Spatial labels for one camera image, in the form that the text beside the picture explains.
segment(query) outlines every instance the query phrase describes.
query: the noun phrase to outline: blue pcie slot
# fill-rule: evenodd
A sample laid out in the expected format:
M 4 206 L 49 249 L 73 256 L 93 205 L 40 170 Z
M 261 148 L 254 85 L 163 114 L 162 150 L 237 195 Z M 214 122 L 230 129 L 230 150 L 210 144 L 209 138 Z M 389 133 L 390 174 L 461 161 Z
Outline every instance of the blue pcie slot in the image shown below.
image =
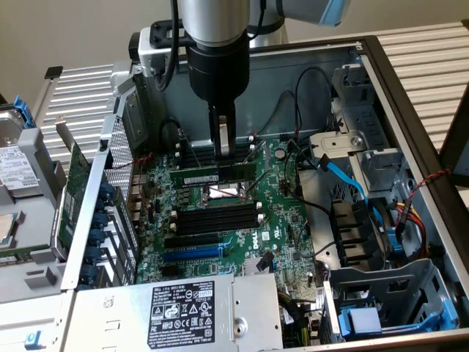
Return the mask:
M 163 253 L 163 260 L 165 262 L 177 262 L 178 260 L 191 260 L 214 257 L 223 257 L 223 248 L 221 246 L 183 249 L 181 251 Z

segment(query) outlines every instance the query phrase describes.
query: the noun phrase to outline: white wall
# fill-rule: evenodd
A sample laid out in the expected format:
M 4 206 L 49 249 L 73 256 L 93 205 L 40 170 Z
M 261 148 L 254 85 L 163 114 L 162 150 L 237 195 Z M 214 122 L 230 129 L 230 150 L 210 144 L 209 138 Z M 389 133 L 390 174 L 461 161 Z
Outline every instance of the white wall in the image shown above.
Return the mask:
M 351 1 L 337 28 L 287 21 L 290 40 L 469 18 L 468 0 Z M 0 92 L 8 100 L 19 93 L 33 105 L 47 67 L 127 59 L 131 34 L 169 16 L 169 0 L 1 0 Z

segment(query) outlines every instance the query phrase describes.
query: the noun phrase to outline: robotic arm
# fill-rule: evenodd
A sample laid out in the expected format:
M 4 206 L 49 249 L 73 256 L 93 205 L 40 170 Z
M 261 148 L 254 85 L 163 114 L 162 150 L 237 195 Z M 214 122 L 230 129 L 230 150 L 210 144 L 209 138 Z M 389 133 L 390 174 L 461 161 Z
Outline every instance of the robotic arm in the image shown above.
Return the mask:
M 251 46 L 258 46 L 262 37 L 284 30 L 285 18 L 337 26 L 349 1 L 180 0 L 182 24 L 189 36 L 180 45 L 186 48 L 191 87 L 208 102 L 218 161 L 229 162 L 235 154 L 235 99 L 249 83 L 250 41 Z

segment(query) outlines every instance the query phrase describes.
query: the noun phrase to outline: black pcie slot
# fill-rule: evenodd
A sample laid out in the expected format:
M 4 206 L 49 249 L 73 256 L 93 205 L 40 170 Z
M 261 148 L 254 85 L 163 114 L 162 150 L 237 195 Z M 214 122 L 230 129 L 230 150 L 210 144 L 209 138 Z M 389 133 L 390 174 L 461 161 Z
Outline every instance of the black pcie slot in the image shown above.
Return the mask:
M 210 244 L 218 244 L 217 235 L 167 238 L 164 240 L 164 248 L 207 246 Z
M 213 148 L 198 148 L 194 149 L 194 152 L 201 166 L 212 166 L 215 164 L 215 153 L 213 152 Z M 236 151 L 234 154 L 234 162 L 241 163 L 248 155 L 249 145 L 238 145 L 236 146 Z M 197 160 L 194 158 L 193 153 L 190 150 L 185 150 L 182 153 L 180 167 L 181 169 L 190 169 L 193 167 L 198 167 L 199 164 L 197 163 Z
M 177 234 L 194 235 L 257 227 L 254 204 L 188 210 L 177 214 Z

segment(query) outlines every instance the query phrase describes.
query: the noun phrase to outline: circuit board on table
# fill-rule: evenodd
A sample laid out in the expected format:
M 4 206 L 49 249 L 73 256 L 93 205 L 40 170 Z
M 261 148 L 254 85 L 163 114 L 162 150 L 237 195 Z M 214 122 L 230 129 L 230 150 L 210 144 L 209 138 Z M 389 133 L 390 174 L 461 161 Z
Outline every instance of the circuit board on table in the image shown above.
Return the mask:
M 58 237 L 67 248 L 72 244 L 91 169 L 78 144 L 73 145 L 71 154 L 67 184 L 62 193 L 63 208 L 58 219 Z
M 169 170 L 171 158 L 168 156 L 158 160 L 156 166 L 147 170 L 147 176 L 155 180 L 157 191 L 151 192 L 149 200 L 158 203 L 158 213 L 154 224 L 150 224 L 142 216 L 140 241 L 143 249 L 139 260 L 137 283 L 160 282 L 167 279 L 183 279 L 198 276 L 234 273 L 235 276 L 248 274 L 256 270 L 256 264 L 266 251 L 274 254 L 274 273 L 277 286 L 283 291 L 302 299 L 315 298 L 314 283 L 308 285 L 308 273 L 314 272 L 312 260 L 305 260 L 295 249 L 294 240 L 298 238 L 306 221 L 305 206 L 291 197 L 286 197 L 279 182 L 284 178 L 284 162 L 277 161 L 274 151 L 287 148 L 287 143 L 277 139 L 267 140 L 263 148 L 259 148 L 256 157 L 251 161 L 256 164 L 256 176 L 259 177 L 268 168 L 270 171 L 260 180 L 250 193 L 249 199 L 221 199 L 210 203 L 210 206 L 233 205 L 241 202 L 261 202 L 265 220 L 259 227 L 232 230 L 219 233 L 220 243 L 229 243 L 222 258 L 206 258 L 198 260 L 181 260 L 177 265 L 178 276 L 163 277 L 160 268 L 167 265 L 163 261 L 166 249 L 165 239 L 175 235 L 169 229 L 171 211 L 174 207 L 183 210 L 203 208 L 201 187 L 173 188 Z M 287 175 L 294 173 L 294 158 L 287 164 Z M 289 178 L 293 185 L 295 180 Z M 309 235 L 301 241 L 302 252 L 311 252 L 312 245 Z

